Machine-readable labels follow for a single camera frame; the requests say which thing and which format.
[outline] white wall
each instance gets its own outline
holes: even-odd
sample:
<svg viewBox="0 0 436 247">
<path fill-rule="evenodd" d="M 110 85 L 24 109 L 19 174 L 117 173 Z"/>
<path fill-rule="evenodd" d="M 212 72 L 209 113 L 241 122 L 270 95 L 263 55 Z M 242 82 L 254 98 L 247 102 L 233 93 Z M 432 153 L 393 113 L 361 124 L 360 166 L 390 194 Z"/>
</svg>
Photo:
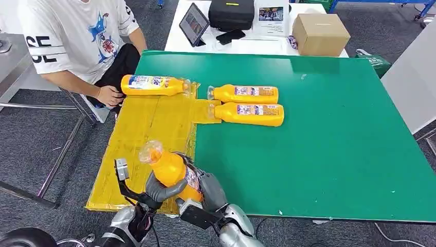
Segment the white wall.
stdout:
<svg viewBox="0 0 436 247">
<path fill-rule="evenodd" d="M 19 0 L 0 0 L 0 29 L 2 32 L 23 33 L 17 17 Z"/>
<path fill-rule="evenodd" d="M 381 79 L 413 134 L 436 119 L 435 22 L 421 32 Z"/>
</svg>

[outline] green table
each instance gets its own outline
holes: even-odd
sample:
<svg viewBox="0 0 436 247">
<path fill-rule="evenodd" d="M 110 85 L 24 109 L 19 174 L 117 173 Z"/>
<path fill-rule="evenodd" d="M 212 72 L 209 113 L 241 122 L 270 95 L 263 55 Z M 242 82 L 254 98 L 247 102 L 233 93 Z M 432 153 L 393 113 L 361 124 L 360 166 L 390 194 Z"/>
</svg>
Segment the green table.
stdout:
<svg viewBox="0 0 436 247">
<path fill-rule="evenodd" d="M 368 61 L 148 51 L 137 73 L 279 88 L 277 128 L 198 125 L 195 162 L 249 215 L 436 222 L 436 175 Z"/>
</svg>

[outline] blue metal frame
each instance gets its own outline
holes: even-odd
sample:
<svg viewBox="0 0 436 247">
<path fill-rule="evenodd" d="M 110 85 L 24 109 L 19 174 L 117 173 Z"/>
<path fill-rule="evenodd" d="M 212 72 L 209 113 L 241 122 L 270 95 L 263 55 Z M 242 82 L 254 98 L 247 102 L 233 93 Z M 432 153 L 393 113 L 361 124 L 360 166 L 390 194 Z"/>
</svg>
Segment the blue metal frame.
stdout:
<svg viewBox="0 0 436 247">
<path fill-rule="evenodd" d="M 431 8 L 431 6 L 433 6 L 436 0 L 333 0 L 329 13 L 333 13 L 333 10 L 338 2 L 424 4 L 425 8 L 423 11 L 421 11 L 421 13 L 415 17 L 415 20 L 417 20 L 427 14 L 428 10 Z"/>
</svg>

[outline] tablet stand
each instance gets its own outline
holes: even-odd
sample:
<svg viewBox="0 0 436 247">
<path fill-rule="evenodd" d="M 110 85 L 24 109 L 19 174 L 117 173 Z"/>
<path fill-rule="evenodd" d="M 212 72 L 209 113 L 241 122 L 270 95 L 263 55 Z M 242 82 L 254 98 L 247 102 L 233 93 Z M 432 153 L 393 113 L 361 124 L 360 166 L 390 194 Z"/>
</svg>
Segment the tablet stand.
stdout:
<svg viewBox="0 0 436 247">
<path fill-rule="evenodd" d="M 195 46 L 202 46 L 205 45 L 204 41 L 200 38 Z"/>
</svg>

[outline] bottle label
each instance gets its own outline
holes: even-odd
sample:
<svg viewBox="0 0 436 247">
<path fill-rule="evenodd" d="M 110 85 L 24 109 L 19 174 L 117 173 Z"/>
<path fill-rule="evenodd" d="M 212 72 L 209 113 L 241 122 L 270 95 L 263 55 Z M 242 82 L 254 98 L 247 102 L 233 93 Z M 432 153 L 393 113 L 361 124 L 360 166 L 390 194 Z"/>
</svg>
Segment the bottle label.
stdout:
<svg viewBox="0 0 436 247">
<path fill-rule="evenodd" d="M 239 115 L 279 115 L 277 105 L 246 105 L 238 104 Z"/>
<path fill-rule="evenodd" d="M 274 91 L 270 86 L 235 86 L 234 94 L 250 96 L 273 96 Z"/>
<path fill-rule="evenodd" d="M 131 89 L 161 89 L 167 88 L 169 81 L 167 76 L 131 76 L 128 86 Z"/>
<path fill-rule="evenodd" d="M 188 181 L 189 186 L 200 192 L 200 182 L 198 181 L 198 177 L 188 166 L 186 167 L 185 179 Z"/>
</svg>

